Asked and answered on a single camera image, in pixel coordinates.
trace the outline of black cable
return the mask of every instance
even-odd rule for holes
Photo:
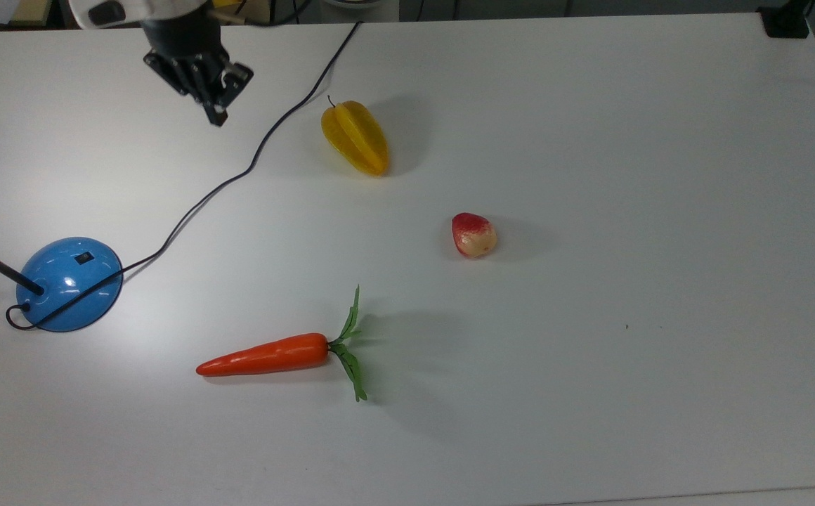
[[[29,279],[27,276],[22,275],[21,273],[9,268],[5,263],[0,260],[0,274],[7,276],[7,278],[11,279],[11,281],[15,282],[17,285],[21,285],[23,288],[33,292],[37,295],[42,295],[45,293],[45,289],[39,285],[36,285],[32,279]]]
[[[243,177],[251,173],[251,171],[254,169],[254,166],[256,166],[257,164],[257,158],[259,158],[261,156],[261,153],[263,152],[263,147],[266,146],[267,141],[270,140],[270,135],[273,135],[273,132],[275,132],[276,129],[278,129],[280,125],[282,125],[282,123],[286,121],[286,119],[289,119],[289,116],[292,116],[293,113],[298,111],[298,109],[301,109],[301,107],[303,107],[305,103],[307,103],[309,100],[312,99],[312,97],[314,97],[314,93],[317,93],[317,89],[318,87],[320,87],[320,83],[322,83],[323,79],[327,76],[328,73],[330,73],[330,68],[332,68],[333,64],[336,63],[336,60],[338,60],[339,55],[342,54],[342,51],[346,48],[346,45],[352,39],[354,32],[357,31],[358,26],[360,26],[362,23],[363,22],[360,21],[354,23],[354,26],[348,33],[348,36],[344,41],[342,41],[342,44],[337,49],[336,54],[333,55],[333,58],[330,58],[330,63],[328,63],[327,67],[325,67],[323,72],[320,73],[320,77],[318,77],[317,82],[314,83],[314,87],[312,87],[312,89],[308,92],[308,95],[302,98],[301,102],[296,103],[295,106],[286,111],[284,115],[280,116],[280,118],[276,120],[276,123],[273,124],[273,126],[270,127],[270,129],[267,131],[267,134],[264,134],[261,143],[257,147],[257,150],[254,151],[254,156],[251,158],[251,163],[248,164],[248,169],[245,169],[242,172],[238,173],[236,176],[232,176],[230,179],[227,179],[226,181],[220,183],[215,187],[215,189],[211,190],[211,192],[208,192],[208,195],[205,195],[200,201],[198,201],[197,204],[193,205],[189,209],[189,211],[187,211],[186,214],[183,215],[183,218],[180,218],[180,221],[176,222],[176,227],[174,227],[173,230],[170,231],[170,235],[167,236],[167,239],[164,241],[164,244],[161,245],[161,247],[157,251],[152,253],[150,256],[145,257],[144,259],[138,260],[138,262],[135,262],[129,266],[125,266],[125,268],[122,268],[118,272],[111,273],[111,275],[107,276],[105,279],[102,279],[95,285],[92,285],[89,289],[80,292],[79,295],[77,295],[70,301],[66,302],[66,304],[63,304],[60,308],[57,308],[55,311],[52,311],[51,313],[43,317],[41,320],[36,321],[36,323],[33,323],[31,325],[21,326],[17,325],[15,321],[11,320],[10,313],[13,309],[23,309],[23,307],[21,307],[20,305],[12,306],[8,308],[8,310],[5,313],[5,317],[6,320],[8,320],[8,323],[10,323],[12,327],[15,327],[16,329],[19,330],[35,329],[36,327],[39,327],[39,325],[47,323],[48,321],[57,317],[58,314],[64,313],[64,311],[66,311],[68,308],[70,308],[77,302],[81,301],[84,297],[93,294],[93,292],[95,292],[99,288],[102,288],[103,286],[110,284],[114,279],[118,278],[118,276],[124,275],[124,273],[129,272],[129,270],[138,268],[138,266],[157,260],[158,257],[163,255],[164,251],[167,251],[167,249],[170,247],[170,244],[173,243],[173,241],[176,239],[176,236],[183,230],[183,227],[185,227],[185,225],[189,222],[189,220],[191,220],[191,218],[195,217],[195,214],[202,208],[203,205],[208,204],[208,201],[214,198],[214,196],[217,195],[217,193],[220,193],[222,189],[226,188],[231,183],[243,179]]]
[[[244,25],[249,26],[263,26],[264,28],[270,28],[272,26],[285,25],[285,23],[291,22],[291,20],[297,20],[301,13],[303,13],[304,10],[308,8],[309,4],[311,4],[312,1],[313,0],[304,0],[304,2],[301,3],[301,6],[299,6],[298,9],[295,9],[293,13],[289,14],[288,16],[281,20],[276,20],[275,22],[263,22],[262,20],[254,20],[248,17],[241,19]]]
[[[238,13],[241,13],[242,12],[242,7],[245,7],[245,4],[247,4],[247,3],[248,3],[248,0],[242,0],[242,2],[240,2],[240,4],[238,4],[238,6],[236,7],[236,11],[233,12],[233,13],[236,14],[236,15],[238,15]]]

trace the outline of orange carrot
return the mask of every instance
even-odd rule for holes
[[[301,334],[219,356],[195,368],[203,377],[260,375],[315,368],[327,361],[330,343],[323,334]]]
[[[327,342],[327,337],[317,332],[286,337],[278,342],[265,343],[219,356],[195,368],[203,377],[230,377],[230,375],[262,375],[266,372],[292,371],[315,368],[327,361],[327,354],[334,353],[342,362],[349,379],[354,384],[354,400],[366,400],[367,394],[360,385],[360,366],[357,358],[348,351],[344,342],[360,333],[357,325],[357,300],[360,286],[354,290],[354,305],[348,311],[348,320],[339,337]]]

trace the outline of blue lamp base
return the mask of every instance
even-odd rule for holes
[[[23,316],[30,323],[37,324],[52,311],[119,270],[121,262],[117,255],[97,240],[85,237],[56,240],[37,251],[21,271],[26,278],[44,288],[45,293],[36,295],[17,285],[17,304],[28,304],[29,310]],[[37,326],[51,332],[70,332],[94,323],[111,309],[123,282],[124,276],[117,276]]]

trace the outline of green leaves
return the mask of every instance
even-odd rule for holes
[[[363,391],[362,382],[360,382],[360,364],[357,362],[356,356],[352,355],[346,348],[346,345],[339,343],[331,345],[330,351],[338,356],[339,361],[342,362],[343,368],[346,368],[348,378],[352,380],[354,385],[354,401],[367,400],[367,393]]]
[[[346,374],[354,385],[354,401],[360,403],[360,400],[367,400],[367,394],[363,391],[363,386],[360,383],[360,365],[357,362],[356,356],[352,355],[346,348],[346,345],[344,345],[346,339],[360,334],[360,330],[354,329],[357,325],[357,300],[359,295],[360,285],[354,290],[354,305],[348,310],[348,318],[342,328],[342,332],[339,334],[339,337],[336,337],[333,342],[330,342],[330,351],[338,356],[343,368],[346,368]]]

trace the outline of black stand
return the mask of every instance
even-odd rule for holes
[[[811,0],[789,0],[782,7],[758,7],[764,30],[774,39],[806,39],[810,33],[804,10]]]

